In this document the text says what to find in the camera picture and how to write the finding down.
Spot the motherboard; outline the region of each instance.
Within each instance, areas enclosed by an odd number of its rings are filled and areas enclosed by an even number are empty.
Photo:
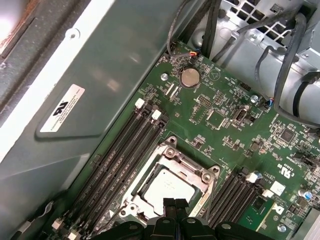
[[[230,221],[294,239],[320,209],[319,139],[308,132],[209,59],[164,53],[43,234],[89,239],[128,220],[146,224],[175,198],[212,228]]]

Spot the label sticker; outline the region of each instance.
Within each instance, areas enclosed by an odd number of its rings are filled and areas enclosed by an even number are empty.
[[[84,88],[72,84],[55,107],[48,120],[44,123],[40,133],[57,132],[84,92]]]
[[[272,184],[270,190],[277,194],[278,196],[281,196],[281,194],[284,192],[286,189],[286,186],[283,186],[280,182],[274,181]]]

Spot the cpu socket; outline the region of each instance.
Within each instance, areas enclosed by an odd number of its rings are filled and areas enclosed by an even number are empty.
[[[205,169],[176,147],[177,138],[171,136],[155,148],[126,190],[120,217],[132,215],[146,223],[148,219],[162,216],[163,198],[186,199],[190,217],[201,211],[220,168],[214,165]]]

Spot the cable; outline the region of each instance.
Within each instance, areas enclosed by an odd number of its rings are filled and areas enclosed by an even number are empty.
[[[213,0],[209,9],[208,20],[205,27],[201,53],[206,57],[210,57],[212,46],[215,41],[216,29],[218,24],[219,9],[222,0]]]
[[[293,104],[292,104],[292,113],[294,116],[298,118],[300,117],[300,113],[299,113],[300,100],[307,86],[314,84],[315,81],[317,81],[319,78],[320,78],[320,71],[311,71],[311,72],[308,72],[306,75],[304,75],[300,79],[301,84],[294,95]]]
[[[267,47],[265,48],[265,50],[263,51],[261,57],[259,58],[258,62],[257,62],[256,65],[255,65],[255,68],[254,68],[254,79],[255,79],[255,81],[259,84],[260,94],[261,94],[262,97],[264,97],[264,99],[266,99],[267,101],[270,101],[270,97],[268,97],[268,96],[264,93],[264,90],[263,90],[264,88],[263,88],[263,86],[262,86],[262,82],[261,82],[261,79],[260,79],[260,66],[261,66],[261,63],[263,62],[263,60],[268,56],[269,51],[272,51],[273,53],[278,54],[278,55],[284,55],[284,54],[285,54],[283,51],[276,50],[276,49],[274,49],[272,46],[267,46]]]
[[[308,82],[302,82],[294,95],[293,104],[292,104],[292,113],[297,118],[300,118],[300,113],[299,113],[300,99],[301,99],[302,93],[306,90],[308,85],[309,85]]]
[[[171,56],[171,57],[175,57],[175,58],[181,58],[181,57],[186,57],[186,56],[190,56],[190,53],[178,53],[178,54],[174,54],[172,51],[171,51],[171,42],[172,42],[172,35],[173,35],[173,32],[174,32],[174,29],[175,29],[175,26],[176,26],[176,22],[182,12],[182,10],[184,9],[184,7],[187,5],[187,3],[189,3],[191,0],[184,0],[181,5],[179,6],[178,10],[176,11],[176,14],[175,14],[175,17],[171,23],[171,26],[170,26],[170,30],[169,30],[169,33],[168,33],[168,37],[166,39],[166,49],[168,51],[168,54]]]
[[[270,17],[270,18],[266,18],[262,21],[257,21],[255,23],[252,23],[252,24],[249,24],[245,27],[240,28],[237,31],[237,33],[240,35],[240,34],[243,34],[251,29],[258,29],[258,28],[266,26],[266,25],[275,24],[276,22],[279,22],[281,20],[290,20],[291,18],[293,18],[294,14],[296,12],[297,12],[297,9],[294,9],[291,11],[277,14],[277,15]],[[212,61],[215,63],[220,58],[222,58],[222,56],[229,50],[229,48],[235,43],[236,40],[237,40],[237,38],[235,38],[234,36],[231,36],[229,38],[229,40],[226,42],[226,44],[222,47],[222,49],[214,56]]]
[[[184,31],[181,33],[180,39],[184,43],[188,43],[190,40],[191,36],[194,34],[194,31],[197,29],[197,26],[201,22],[201,20],[204,18],[206,13],[210,9],[212,0],[205,0],[201,8],[196,12],[194,15],[193,19],[188,23]]]
[[[292,32],[292,37],[287,47],[287,51],[285,53],[280,72],[276,79],[275,88],[274,88],[274,104],[273,105],[274,105],[275,111],[279,115],[295,123],[304,124],[312,128],[320,128],[320,124],[314,123],[308,120],[300,119],[299,117],[296,117],[290,114],[289,112],[285,111],[283,108],[280,107],[280,99],[287,81],[287,77],[288,77],[291,65],[293,63],[294,57],[296,56],[296,53],[298,51],[299,45],[305,34],[306,26],[307,26],[306,17],[301,13],[298,13],[295,16],[295,21],[296,21],[296,24]]]

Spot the ul logo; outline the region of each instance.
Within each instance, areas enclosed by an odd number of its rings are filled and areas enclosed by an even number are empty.
[[[55,110],[55,112],[53,113],[53,116],[57,116],[58,114],[61,114],[62,111],[66,108],[66,106],[68,105],[68,101],[66,102],[62,102],[58,108]]]

